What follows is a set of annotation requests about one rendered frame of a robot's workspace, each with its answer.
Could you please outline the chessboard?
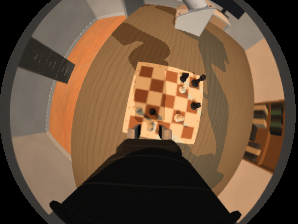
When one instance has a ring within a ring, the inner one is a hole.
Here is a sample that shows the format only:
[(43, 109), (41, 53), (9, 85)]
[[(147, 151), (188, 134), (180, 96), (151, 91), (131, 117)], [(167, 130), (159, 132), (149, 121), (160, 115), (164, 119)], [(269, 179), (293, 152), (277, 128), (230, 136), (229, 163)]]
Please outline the chessboard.
[[(189, 73), (186, 82), (180, 81), (182, 73)], [(128, 128), (141, 124), (142, 137), (160, 139), (159, 125), (172, 129), (172, 140), (178, 143), (194, 144), (202, 108), (203, 81), (198, 87), (193, 87), (191, 81), (199, 79), (199, 75), (177, 68), (138, 62), (134, 74), (130, 95), (128, 99), (123, 132)], [(179, 92), (179, 87), (188, 84), (185, 93)], [(200, 108), (191, 109), (191, 103), (201, 103)], [(140, 106), (142, 112), (136, 114), (132, 106)], [(149, 114), (154, 108), (156, 113)], [(174, 116), (180, 114), (184, 121), (175, 121)], [(148, 132), (146, 122), (155, 123), (154, 130)]]

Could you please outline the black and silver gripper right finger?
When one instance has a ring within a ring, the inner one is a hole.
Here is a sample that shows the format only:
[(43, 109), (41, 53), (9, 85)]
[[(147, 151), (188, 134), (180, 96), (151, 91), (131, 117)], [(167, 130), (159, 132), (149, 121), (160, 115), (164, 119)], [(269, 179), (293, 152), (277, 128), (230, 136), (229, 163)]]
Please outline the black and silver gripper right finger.
[(164, 125), (159, 125), (159, 137), (160, 139), (172, 140), (172, 130), (167, 129)]

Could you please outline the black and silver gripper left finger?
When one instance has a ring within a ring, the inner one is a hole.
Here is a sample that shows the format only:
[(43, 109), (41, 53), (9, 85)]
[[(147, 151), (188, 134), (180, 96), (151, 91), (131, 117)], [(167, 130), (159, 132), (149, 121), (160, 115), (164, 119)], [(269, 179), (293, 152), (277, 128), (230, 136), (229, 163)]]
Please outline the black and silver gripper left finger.
[(141, 135), (141, 124), (137, 124), (133, 128), (127, 129), (127, 139), (139, 139)]

